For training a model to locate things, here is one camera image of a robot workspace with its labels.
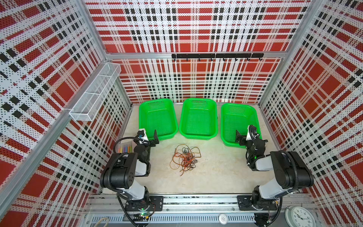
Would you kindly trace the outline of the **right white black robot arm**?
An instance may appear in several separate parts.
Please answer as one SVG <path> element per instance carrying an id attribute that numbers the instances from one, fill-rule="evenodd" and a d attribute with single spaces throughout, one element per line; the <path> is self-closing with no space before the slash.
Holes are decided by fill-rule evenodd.
<path id="1" fill-rule="evenodd" d="M 276 211 L 275 201 L 313 186 L 313 174 L 297 152 L 280 150 L 265 155 L 267 140 L 260 138 L 254 126 L 250 126 L 247 135 L 236 131 L 235 142 L 246 147 L 246 164 L 252 171 L 274 172 L 270 181 L 256 186 L 251 194 L 237 197 L 239 210 Z"/>

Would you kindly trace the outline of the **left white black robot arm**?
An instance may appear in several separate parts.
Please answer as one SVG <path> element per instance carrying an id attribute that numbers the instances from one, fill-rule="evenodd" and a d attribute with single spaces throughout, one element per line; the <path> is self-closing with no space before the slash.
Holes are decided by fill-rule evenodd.
<path id="1" fill-rule="evenodd" d="M 123 140 L 136 143 L 131 153 L 117 153 L 116 146 Z M 100 177 L 100 185 L 116 193 L 124 211 L 161 211 L 162 196 L 150 196 L 147 187 L 141 185 L 136 177 L 147 177 L 150 174 L 150 150 L 159 144 L 157 131 L 151 140 L 145 129 L 140 129 L 135 137 L 124 137 L 116 141 L 113 154 Z"/>

